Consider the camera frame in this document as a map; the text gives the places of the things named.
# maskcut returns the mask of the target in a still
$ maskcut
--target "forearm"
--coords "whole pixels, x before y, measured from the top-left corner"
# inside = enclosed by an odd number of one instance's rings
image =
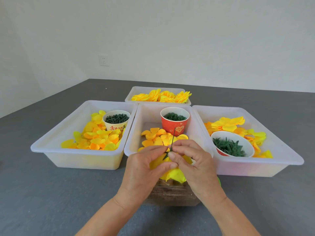
[[[139,206],[125,209],[115,200],[110,199],[85,224],[76,236],[114,236],[128,222]]]
[[[217,205],[207,205],[206,207],[214,216],[223,235],[260,235],[241,210],[229,198],[224,198]]]

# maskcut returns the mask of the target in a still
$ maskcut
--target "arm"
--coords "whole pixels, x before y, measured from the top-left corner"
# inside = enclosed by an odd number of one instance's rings
[[[96,212],[76,236],[117,235],[149,196],[159,177],[178,167],[175,162],[164,162],[154,170],[150,169],[150,162],[166,150],[166,146],[150,146],[129,156],[117,194]]]
[[[188,164],[179,154],[193,158]],[[195,195],[217,221],[223,235],[260,235],[239,208],[226,197],[221,188],[211,155],[192,140],[173,143],[169,158],[178,164]]]

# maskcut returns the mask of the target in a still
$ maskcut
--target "hand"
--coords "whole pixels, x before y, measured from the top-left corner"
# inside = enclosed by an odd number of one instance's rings
[[[206,207],[215,206],[226,199],[212,156],[208,152],[193,140],[178,140],[173,143],[172,150],[168,153],[169,158],[178,164],[192,191]],[[193,166],[188,164],[180,154],[191,157],[196,163]]]
[[[124,209],[137,206],[149,196],[158,179],[168,170],[178,167],[175,162],[164,162],[154,170],[150,162],[167,150],[167,146],[149,146],[128,157],[123,182],[113,198]]]

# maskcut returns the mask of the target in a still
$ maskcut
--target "white plastic tray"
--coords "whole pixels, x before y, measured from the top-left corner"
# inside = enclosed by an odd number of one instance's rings
[[[144,130],[150,130],[152,127],[162,128],[160,111],[163,108],[171,106],[178,107],[178,105],[174,105],[172,103],[160,103],[159,105],[150,103],[139,104],[124,150],[127,156],[136,153],[138,149],[142,147],[141,143],[145,139],[141,137],[141,133]],[[198,143],[205,151],[209,152],[213,156],[213,149],[207,143],[207,139],[203,135],[202,128],[192,107],[188,105],[182,105],[182,108],[187,110],[190,114],[184,134],[186,134],[189,139],[192,139]]]
[[[31,150],[43,152],[58,167],[116,170],[124,154],[124,146],[137,108],[136,103],[86,101],[61,123],[38,139],[31,146]],[[60,147],[63,141],[73,138],[74,131],[82,131],[91,120],[90,115],[99,110],[106,112],[124,110],[131,114],[118,149],[115,151],[96,151]]]
[[[151,92],[151,90],[154,90],[154,89],[158,89],[158,88],[134,86],[130,90],[127,98],[125,99],[125,102],[128,102],[128,103],[143,103],[143,101],[132,101],[131,100],[132,96],[136,95],[136,94],[141,94],[141,93],[149,94]],[[174,93],[175,95],[179,94],[181,91],[185,92],[184,89],[177,89],[177,88],[160,88],[160,89],[161,89],[161,92],[163,92],[163,91],[170,91],[170,92]],[[162,104],[161,102],[147,102],[147,103]],[[163,104],[167,104],[167,105],[169,105],[169,104],[191,105],[191,102],[190,102],[190,100],[188,98],[186,103],[163,103]]]
[[[266,140],[260,147],[262,152],[270,150],[273,158],[225,157],[214,151],[214,160],[218,175],[272,177],[288,165],[302,165],[303,158],[281,141],[276,135],[264,127],[258,120],[242,108],[227,108],[194,105],[192,107],[206,135],[208,145],[215,149],[209,136],[205,122],[215,122],[221,117],[236,118],[244,116],[245,129],[253,128],[256,132],[264,131]]]

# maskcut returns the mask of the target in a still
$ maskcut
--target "pile of yellow petals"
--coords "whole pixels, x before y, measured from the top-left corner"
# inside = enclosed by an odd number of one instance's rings
[[[154,146],[154,145],[168,146],[168,145],[172,144],[172,141],[176,142],[177,140],[188,139],[188,136],[185,134],[181,134],[178,137],[174,137],[174,139],[173,139],[172,134],[170,134],[170,133],[166,132],[164,129],[160,129],[158,127],[143,131],[141,133],[141,136],[145,136],[146,140],[144,140],[142,142],[143,147],[140,147],[138,149],[138,151],[141,151],[142,149],[144,149],[145,147],[148,147],[148,146]],[[150,168],[153,170],[158,165],[160,165],[161,163],[171,161],[171,159],[169,157],[164,159],[165,156],[166,156],[166,153],[163,153],[158,158],[156,158],[154,161],[152,161],[150,163]],[[183,158],[189,164],[192,163],[192,160],[190,157],[184,155]],[[169,170],[162,177],[160,177],[160,179],[166,180],[166,181],[168,179],[173,179],[173,180],[179,181],[180,183],[184,183],[186,181],[186,178],[185,178],[183,172],[178,168]]]
[[[74,139],[69,139],[61,143],[62,148],[114,151],[119,147],[123,133],[119,129],[115,131],[106,131],[103,116],[105,111],[91,115],[91,121],[88,122],[83,132],[75,131]]]
[[[141,93],[132,96],[132,101],[147,101],[147,102],[162,102],[162,103],[186,103],[190,92],[180,92],[178,95],[170,91],[163,91],[161,89],[152,90],[149,94]]]
[[[225,118],[222,117],[216,122],[204,123],[209,135],[211,136],[215,131],[229,131],[246,138],[254,147],[255,154],[253,157],[258,158],[273,158],[271,152],[268,150],[261,153],[259,146],[262,145],[266,139],[265,132],[255,132],[254,129],[246,130],[243,127],[238,127],[237,125],[243,125],[245,123],[244,117],[238,118]]]

